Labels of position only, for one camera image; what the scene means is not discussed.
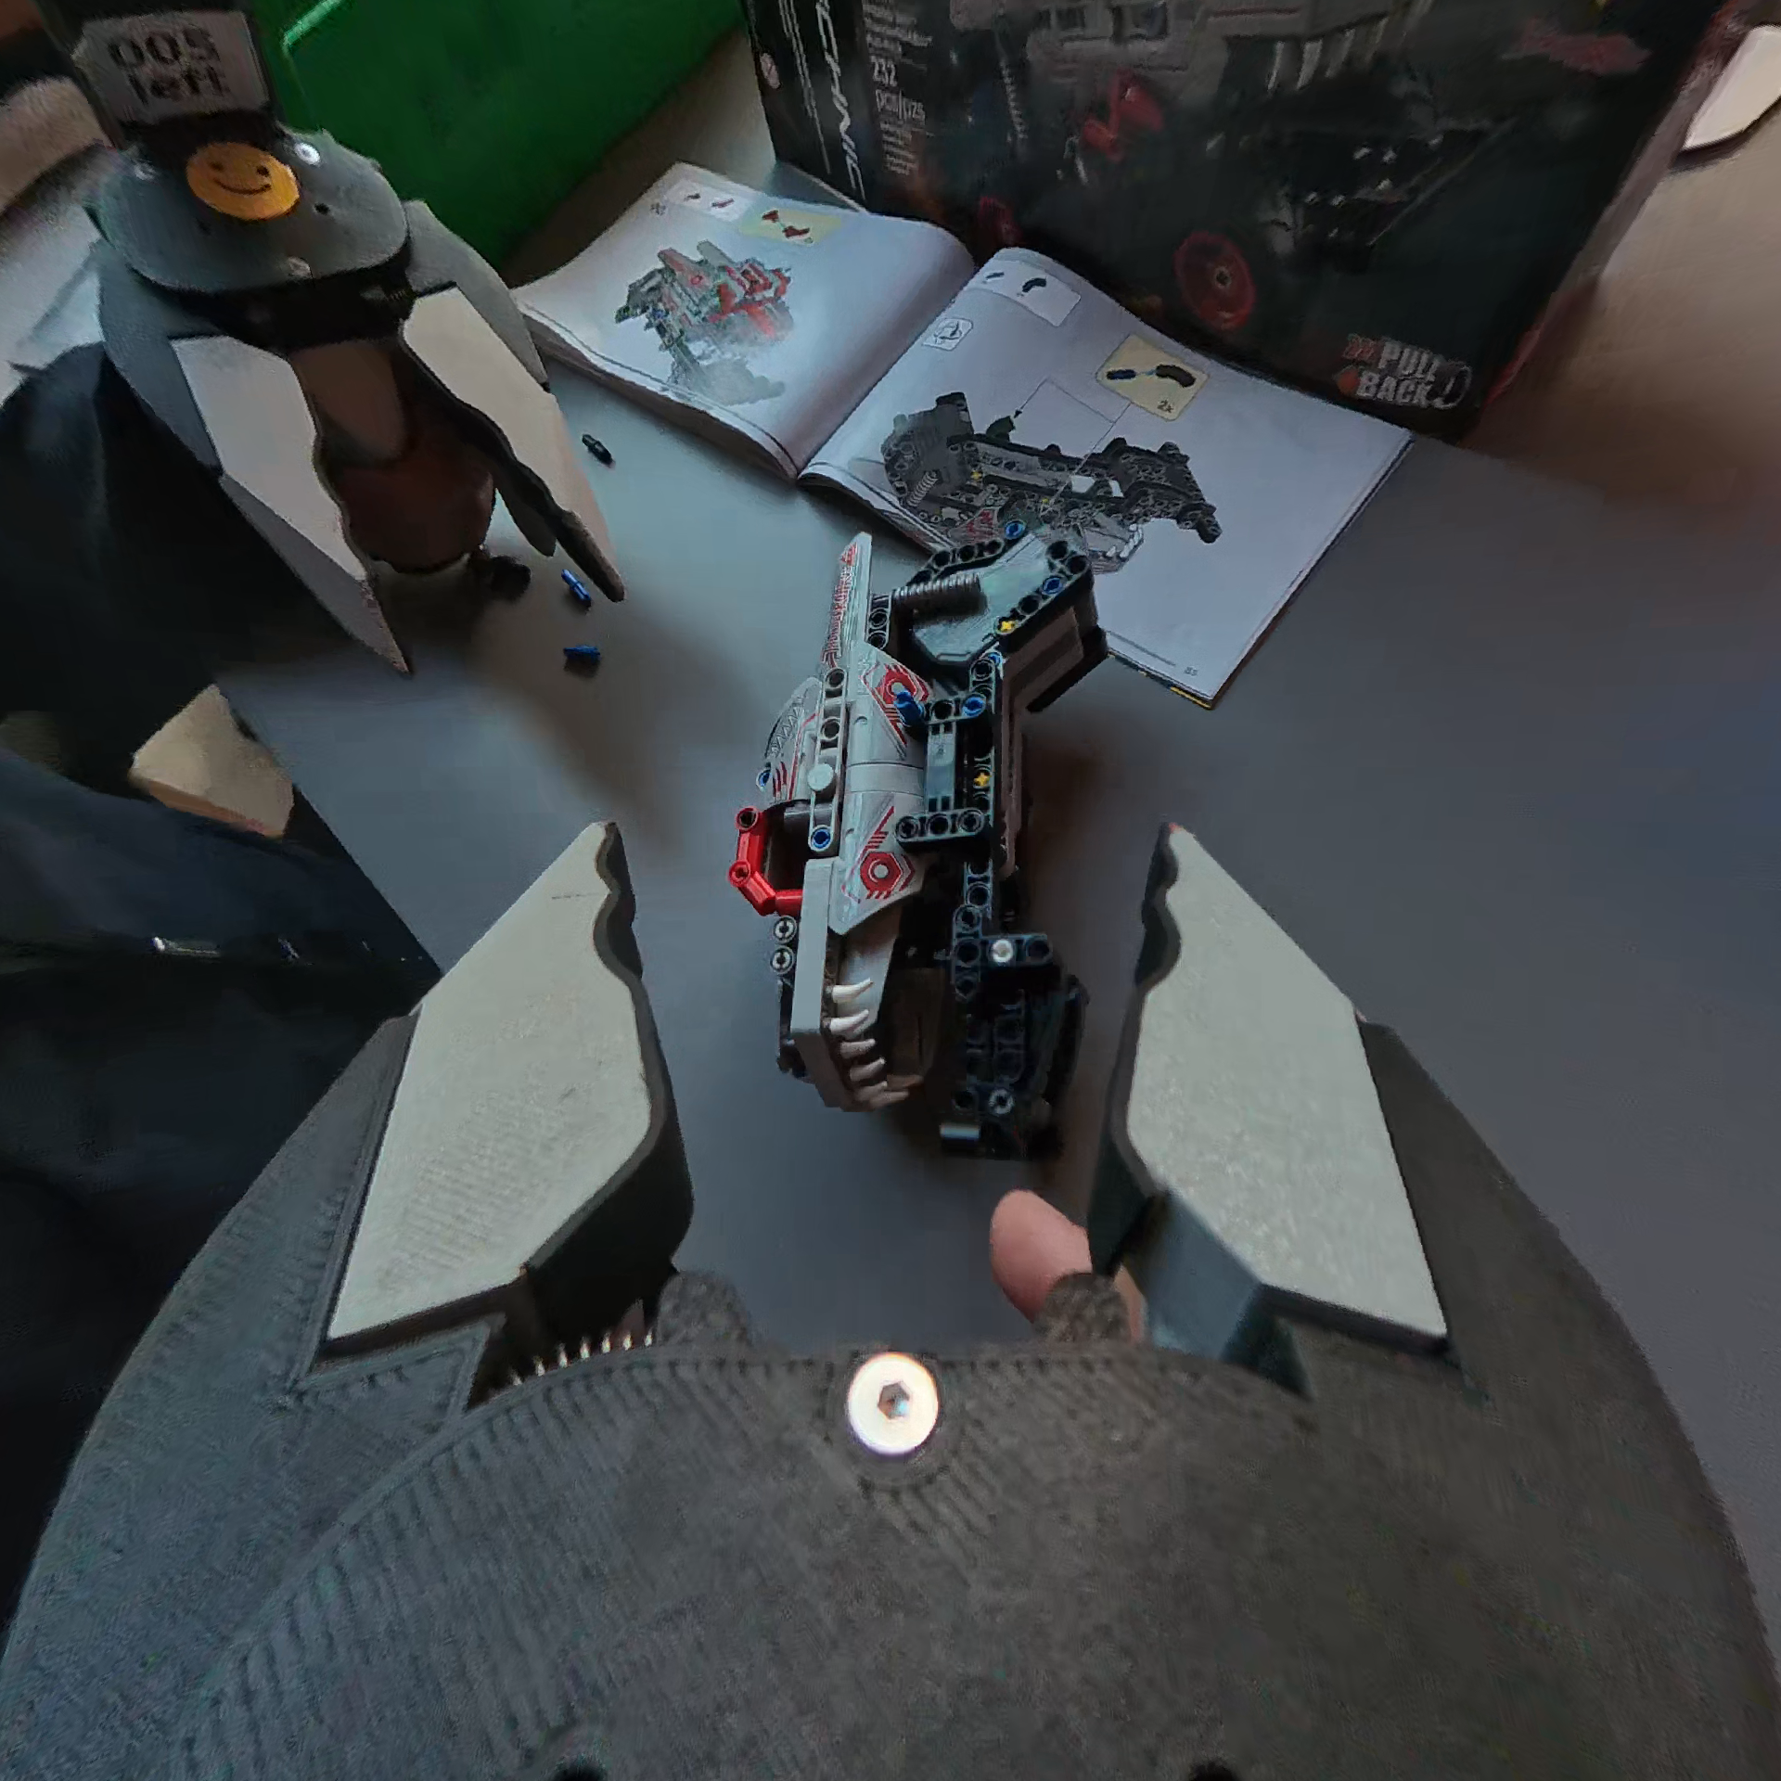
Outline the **grey black lego vehicle model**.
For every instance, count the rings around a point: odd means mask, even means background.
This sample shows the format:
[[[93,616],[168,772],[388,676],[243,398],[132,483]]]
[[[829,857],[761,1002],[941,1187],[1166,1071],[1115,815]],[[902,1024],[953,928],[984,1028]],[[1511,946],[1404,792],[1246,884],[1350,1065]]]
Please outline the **grey black lego vehicle model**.
[[[864,532],[838,554],[727,869],[772,923],[778,1070],[824,1107],[917,1100],[949,1152],[1057,1152],[1085,992],[1028,923],[1023,725],[1105,654],[1074,532],[1004,524],[895,589]]]

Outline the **person's right hand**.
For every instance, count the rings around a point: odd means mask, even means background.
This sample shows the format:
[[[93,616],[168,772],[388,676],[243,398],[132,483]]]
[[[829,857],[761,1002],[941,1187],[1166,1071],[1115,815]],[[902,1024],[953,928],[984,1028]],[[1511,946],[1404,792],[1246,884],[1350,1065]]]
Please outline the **person's right hand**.
[[[1028,1323],[1053,1289],[1092,1273],[1085,1232],[1033,1190],[1004,1193],[991,1214],[991,1276]]]

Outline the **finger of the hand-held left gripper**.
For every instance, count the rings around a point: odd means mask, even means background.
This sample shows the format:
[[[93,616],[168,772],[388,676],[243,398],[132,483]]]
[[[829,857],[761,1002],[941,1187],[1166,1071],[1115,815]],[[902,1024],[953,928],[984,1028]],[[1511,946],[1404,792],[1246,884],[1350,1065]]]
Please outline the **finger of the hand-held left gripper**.
[[[400,325],[402,352],[493,466],[522,538],[545,556],[563,549],[606,599],[623,599],[604,518],[518,303],[428,207],[404,214],[411,309]]]
[[[234,339],[121,262],[98,264],[101,341],[137,403],[353,641],[408,660],[319,475],[319,433],[295,370]]]

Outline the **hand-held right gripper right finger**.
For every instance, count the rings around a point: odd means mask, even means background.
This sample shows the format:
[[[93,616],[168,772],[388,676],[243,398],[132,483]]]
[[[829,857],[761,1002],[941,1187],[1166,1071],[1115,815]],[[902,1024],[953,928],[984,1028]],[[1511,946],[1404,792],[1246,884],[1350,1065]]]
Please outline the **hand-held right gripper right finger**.
[[[1298,1381],[1283,1323],[1445,1354],[1350,999],[1179,826],[1151,854],[1088,1240],[1146,1341]]]

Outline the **dark lego set box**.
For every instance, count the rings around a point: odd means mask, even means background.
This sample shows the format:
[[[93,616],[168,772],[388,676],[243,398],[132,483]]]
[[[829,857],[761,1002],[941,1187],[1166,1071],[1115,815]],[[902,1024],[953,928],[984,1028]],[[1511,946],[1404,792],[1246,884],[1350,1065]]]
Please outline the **dark lego set box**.
[[[745,2],[778,158],[1461,435],[1612,257],[1755,5]]]

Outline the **person's left hand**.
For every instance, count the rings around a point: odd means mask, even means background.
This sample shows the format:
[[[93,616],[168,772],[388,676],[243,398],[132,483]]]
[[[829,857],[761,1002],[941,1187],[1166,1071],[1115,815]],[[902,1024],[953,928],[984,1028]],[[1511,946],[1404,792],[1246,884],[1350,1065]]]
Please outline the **person's left hand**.
[[[402,573],[447,568],[473,554],[495,516],[489,463],[435,415],[415,421],[394,460],[328,457],[328,481],[355,549]]]

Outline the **green plastic bin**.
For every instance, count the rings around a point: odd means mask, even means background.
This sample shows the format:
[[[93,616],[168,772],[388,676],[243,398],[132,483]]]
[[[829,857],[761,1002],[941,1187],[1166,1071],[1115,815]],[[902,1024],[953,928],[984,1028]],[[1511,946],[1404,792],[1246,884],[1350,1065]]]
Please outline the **green plastic bin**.
[[[501,261],[740,24],[736,2],[255,2],[289,120]]]

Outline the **person's dark clothing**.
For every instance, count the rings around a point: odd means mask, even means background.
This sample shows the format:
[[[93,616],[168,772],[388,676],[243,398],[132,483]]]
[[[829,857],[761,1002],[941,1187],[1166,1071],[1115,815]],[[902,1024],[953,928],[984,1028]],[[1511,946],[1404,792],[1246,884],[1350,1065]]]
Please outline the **person's dark clothing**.
[[[314,610],[98,344],[1,421],[1,1615],[160,1304],[433,960],[330,844],[127,789],[260,619]]]

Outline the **open lego instruction booklet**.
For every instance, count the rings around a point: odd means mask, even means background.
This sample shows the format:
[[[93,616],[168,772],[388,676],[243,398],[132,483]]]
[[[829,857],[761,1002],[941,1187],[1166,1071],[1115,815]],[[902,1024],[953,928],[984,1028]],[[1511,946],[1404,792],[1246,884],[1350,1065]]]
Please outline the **open lego instruction booklet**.
[[[1409,433],[1217,363],[1080,275],[672,167],[516,290],[539,349],[914,546],[1063,529],[1112,652],[1212,704]]]

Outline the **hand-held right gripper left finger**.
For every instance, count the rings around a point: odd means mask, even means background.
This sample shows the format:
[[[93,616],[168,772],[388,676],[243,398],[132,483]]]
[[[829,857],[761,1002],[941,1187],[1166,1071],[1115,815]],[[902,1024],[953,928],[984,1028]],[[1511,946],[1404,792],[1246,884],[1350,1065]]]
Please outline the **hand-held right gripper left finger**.
[[[632,921],[621,835],[590,824],[418,1004],[328,1354],[479,1320],[514,1356],[639,1335],[694,1185]]]

